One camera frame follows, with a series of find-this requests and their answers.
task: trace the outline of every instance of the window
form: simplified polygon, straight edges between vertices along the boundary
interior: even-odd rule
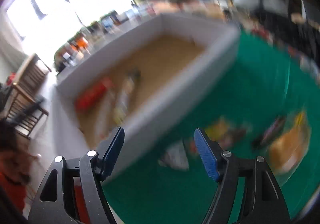
[[[131,9],[130,0],[15,0],[7,14],[27,54],[51,64],[55,51],[81,27],[115,9]]]

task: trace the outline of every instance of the silver screw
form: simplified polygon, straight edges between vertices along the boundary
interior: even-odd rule
[[[63,157],[60,156],[60,155],[58,155],[58,156],[54,159],[54,161],[55,161],[56,163],[59,163],[59,162],[62,161],[62,159],[63,159]]]
[[[225,157],[230,157],[232,154],[230,151],[223,151],[222,155]]]
[[[97,154],[97,152],[95,150],[90,150],[87,155],[90,156],[90,157],[93,157]]]
[[[257,156],[257,161],[262,163],[264,162],[264,158],[262,156]]]

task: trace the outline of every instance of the green table surface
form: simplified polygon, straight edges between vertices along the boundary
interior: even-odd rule
[[[311,141],[307,155],[281,187],[294,217],[310,199],[320,180],[320,89],[289,55],[242,33],[235,64],[181,122],[161,137],[141,159],[103,186],[105,196],[125,224],[198,224],[203,220],[217,184],[207,176],[199,157],[189,157],[187,172],[159,166],[157,160],[172,142],[189,139],[197,127],[220,116],[251,128],[231,150],[238,157],[255,158],[251,141],[278,114],[307,112]],[[229,223],[237,221],[244,178]]]

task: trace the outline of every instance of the white box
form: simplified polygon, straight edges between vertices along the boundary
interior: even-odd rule
[[[89,150],[78,129],[74,98],[103,71],[163,33],[195,41],[205,51],[126,118],[122,126],[125,143],[112,176],[135,162],[194,108],[236,58],[240,31],[222,21],[179,13],[161,14],[135,26],[123,25],[121,34],[100,45],[56,86],[49,120],[57,154],[70,159]]]

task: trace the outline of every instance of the white tile floor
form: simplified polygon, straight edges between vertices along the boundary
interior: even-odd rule
[[[39,94],[42,95],[44,98],[46,98],[46,101],[42,104],[42,106],[49,112],[49,117],[51,112],[51,100],[52,100],[51,93],[53,88],[55,88],[56,80],[57,79],[55,74],[53,72],[49,73],[39,91]],[[28,191],[33,196],[38,190],[39,185],[41,184],[41,181],[45,173],[47,172],[50,164],[52,163],[54,158],[58,156],[54,149],[53,140],[52,140],[52,131],[54,130],[54,127],[57,127],[57,126],[51,126],[51,121],[48,120],[48,117],[44,116],[42,117],[40,122],[35,126],[34,130],[30,135],[31,142],[29,145],[29,152],[32,155],[39,156],[39,161],[35,162],[32,165],[31,173],[30,173],[31,182],[28,186]],[[25,217],[28,216],[31,203],[32,201],[27,198],[26,207],[24,209]],[[116,222],[118,224],[120,223],[123,224],[123,222],[118,217],[118,215],[113,211],[113,209],[111,209],[111,211],[116,219]]]

